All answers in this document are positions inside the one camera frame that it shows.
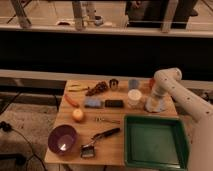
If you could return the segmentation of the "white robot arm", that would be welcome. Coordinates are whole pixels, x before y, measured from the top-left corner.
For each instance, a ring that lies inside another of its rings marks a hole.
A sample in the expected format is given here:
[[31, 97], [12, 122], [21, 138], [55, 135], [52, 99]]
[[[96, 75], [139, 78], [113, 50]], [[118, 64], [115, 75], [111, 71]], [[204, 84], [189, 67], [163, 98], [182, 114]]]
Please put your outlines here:
[[179, 68], [158, 70], [146, 100], [148, 112], [161, 112], [160, 104], [169, 93], [197, 122], [190, 148], [188, 171], [213, 171], [213, 105], [183, 87]]

